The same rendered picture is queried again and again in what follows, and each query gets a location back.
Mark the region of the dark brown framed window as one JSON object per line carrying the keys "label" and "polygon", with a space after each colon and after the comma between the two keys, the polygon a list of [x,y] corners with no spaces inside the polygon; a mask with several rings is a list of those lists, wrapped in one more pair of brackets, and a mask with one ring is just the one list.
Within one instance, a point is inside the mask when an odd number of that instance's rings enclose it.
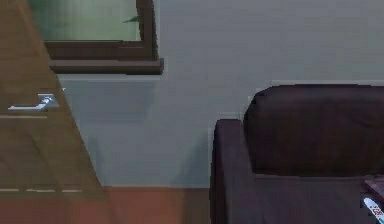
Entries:
{"label": "dark brown framed window", "polygon": [[154,0],[26,0],[57,74],[160,75]]}

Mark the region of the white and red remote control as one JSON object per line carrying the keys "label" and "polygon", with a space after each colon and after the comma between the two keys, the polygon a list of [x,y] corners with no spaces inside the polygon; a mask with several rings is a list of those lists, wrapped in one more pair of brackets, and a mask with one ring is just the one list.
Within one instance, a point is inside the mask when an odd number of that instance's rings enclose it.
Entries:
{"label": "white and red remote control", "polygon": [[364,198],[363,202],[365,206],[369,209],[372,215],[376,218],[379,224],[384,224],[384,212],[380,206],[370,198]]}

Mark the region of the dark brown sofa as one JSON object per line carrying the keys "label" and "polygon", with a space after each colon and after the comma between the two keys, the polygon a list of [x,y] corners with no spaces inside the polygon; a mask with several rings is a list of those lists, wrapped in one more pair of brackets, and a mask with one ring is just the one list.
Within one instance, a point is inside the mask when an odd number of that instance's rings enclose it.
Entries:
{"label": "dark brown sofa", "polygon": [[211,224],[379,224],[384,86],[295,84],[215,124]]}

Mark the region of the brown wooden room door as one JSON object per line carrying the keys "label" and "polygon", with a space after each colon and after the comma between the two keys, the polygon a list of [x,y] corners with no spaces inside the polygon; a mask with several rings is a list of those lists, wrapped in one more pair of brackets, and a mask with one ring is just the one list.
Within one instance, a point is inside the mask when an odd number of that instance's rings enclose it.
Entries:
{"label": "brown wooden room door", "polygon": [[[59,106],[35,106],[54,94]],[[0,0],[0,224],[112,224],[26,0]]]}

